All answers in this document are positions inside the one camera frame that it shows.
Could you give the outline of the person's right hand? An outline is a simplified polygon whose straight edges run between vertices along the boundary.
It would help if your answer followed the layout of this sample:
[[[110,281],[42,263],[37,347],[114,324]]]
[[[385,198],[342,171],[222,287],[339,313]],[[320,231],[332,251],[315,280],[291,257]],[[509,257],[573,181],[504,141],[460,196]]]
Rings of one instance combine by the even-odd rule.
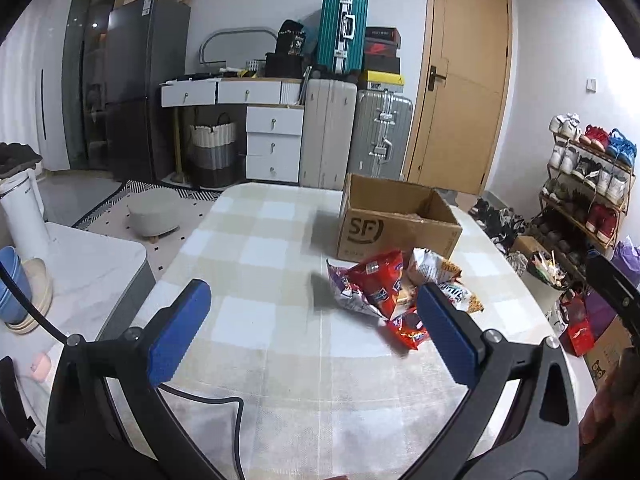
[[[639,404],[639,353],[626,348],[579,423],[580,448],[591,451],[630,422]]]

